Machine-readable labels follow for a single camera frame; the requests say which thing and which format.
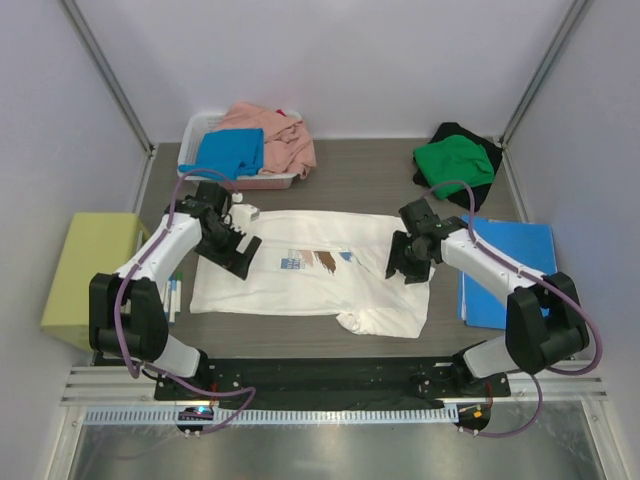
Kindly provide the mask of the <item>white printed t-shirt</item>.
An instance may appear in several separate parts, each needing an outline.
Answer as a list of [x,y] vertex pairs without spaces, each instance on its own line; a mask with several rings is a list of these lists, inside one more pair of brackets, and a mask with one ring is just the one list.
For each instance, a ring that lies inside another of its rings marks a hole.
[[261,239],[246,279],[199,259],[190,311],[277,316],[332,315],[357,335],[416,339],[427,321],[430,288],[387,278],[400,218],[332,211],[259,215]]

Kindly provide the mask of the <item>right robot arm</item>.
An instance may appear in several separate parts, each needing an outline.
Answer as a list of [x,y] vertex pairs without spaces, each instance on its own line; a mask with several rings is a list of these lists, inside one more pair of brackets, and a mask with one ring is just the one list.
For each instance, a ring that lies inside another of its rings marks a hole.
[[424,199],[399,214],[404,228],[392,236],[388,277],[401,274],[407,285],[425,283],[432,266],[444,263],[472,277],[506,309],[503,336],[454,356],[450,375],[458,393],[474,395],[498,373],[535,375],[589,346],[587,322],[568,275],[546,275],[517,263],[484,243],[469,221],[442,219]]

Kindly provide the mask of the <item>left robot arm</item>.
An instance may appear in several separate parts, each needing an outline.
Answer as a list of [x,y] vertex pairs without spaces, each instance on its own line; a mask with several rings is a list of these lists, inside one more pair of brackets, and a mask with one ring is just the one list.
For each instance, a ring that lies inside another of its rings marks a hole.
[[244,280],[261,244],[247,235],[258,208],[217,183],[200,184],[193,195],[174,197],[158,228],[141,249],[112,274],[89,283],[89,345],[124,360],[178,377],[177,386],[198,400],[211,391],[209,359],[169,332],[162,290],[190,252]]

